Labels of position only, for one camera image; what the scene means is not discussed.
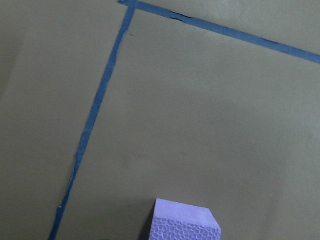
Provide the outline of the purple foam block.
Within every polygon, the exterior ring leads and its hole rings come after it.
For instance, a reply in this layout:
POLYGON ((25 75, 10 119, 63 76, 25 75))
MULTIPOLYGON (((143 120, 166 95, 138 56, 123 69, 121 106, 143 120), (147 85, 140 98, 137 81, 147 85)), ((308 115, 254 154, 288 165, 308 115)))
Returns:
POLYGON ((209 208, 155 200, 150 240, 219 240, 222 229, 209 208))

